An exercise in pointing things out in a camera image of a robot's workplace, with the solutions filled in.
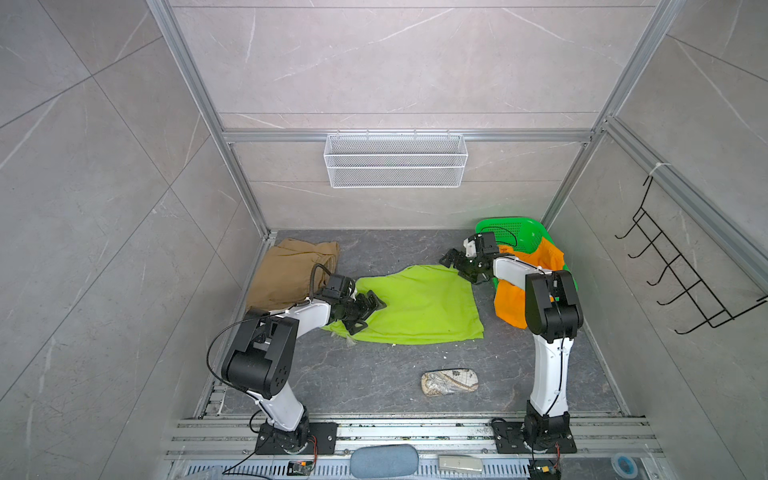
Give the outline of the lime green shorts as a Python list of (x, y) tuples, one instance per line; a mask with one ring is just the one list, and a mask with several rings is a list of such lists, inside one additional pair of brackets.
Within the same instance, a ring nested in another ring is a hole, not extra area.
[(471, 284), (454, 269), (415, 265), (387, 276), (362, 277), (360, 293), (374, 292), (386, 307), (374, 312), (367, 327), (352, 335), (342, 322), (326, 331), (354, 341), (396, 345), (430, 345), (482, 339)]

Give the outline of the tan khaki shorts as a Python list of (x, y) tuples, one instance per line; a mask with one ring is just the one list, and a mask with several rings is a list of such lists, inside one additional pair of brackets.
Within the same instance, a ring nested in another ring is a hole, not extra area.
[(303, 302), (309, 295), (315, 264), (336, 272), (338, 242), (313, 244), (285, 239), (270, 248), (255, 273), (246, 296), (246, 310), (281, 310)]

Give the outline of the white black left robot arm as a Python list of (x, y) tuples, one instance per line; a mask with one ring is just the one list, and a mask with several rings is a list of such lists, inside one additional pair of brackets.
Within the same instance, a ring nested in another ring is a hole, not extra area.
[(273, 439), (285, 452), (298, 454), (313, 440), (306, 407), (289, 385), (297, 340), (336, 322), (355, 335), (368, 327), (371, 315), (386, 308), (375, 292), (360, 293), (353, 278), (316, 263), (305, 300), (284, 310), (248, 312), (222, 330), (237, 332), (214, 377), (252, 398), (266, 415), (259, 446)]

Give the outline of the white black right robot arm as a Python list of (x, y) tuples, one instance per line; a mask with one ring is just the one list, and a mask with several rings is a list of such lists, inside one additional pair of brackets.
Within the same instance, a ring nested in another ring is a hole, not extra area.
[(468, 256), (448, 250), (439, 264), (473, 284), (494, 277), (524, 292), (524, 316), (535, 343), (535, 376), (521, 435), (543, 453), (570, 438), (567, 379), (570, 352), (584, 318), (573, 277), (536, 267), (510, 254)]

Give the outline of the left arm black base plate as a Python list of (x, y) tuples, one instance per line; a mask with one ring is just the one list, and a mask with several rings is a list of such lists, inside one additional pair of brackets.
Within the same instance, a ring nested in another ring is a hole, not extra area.
[(313, 454), (332, 455), (336, 449), (338, 424), (333, 422), (300, 423), (295, 431), (280, 430), (267, 422), (257, 434), (257, 455)]

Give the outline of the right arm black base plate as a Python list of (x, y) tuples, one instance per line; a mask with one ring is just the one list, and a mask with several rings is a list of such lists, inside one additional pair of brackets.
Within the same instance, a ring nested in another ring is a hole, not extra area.
[(526, 417), (513, 422), (495, 418), (490, 421), (496, 451), (499, 454), (575, 454), (578, 449), (567, 416)]

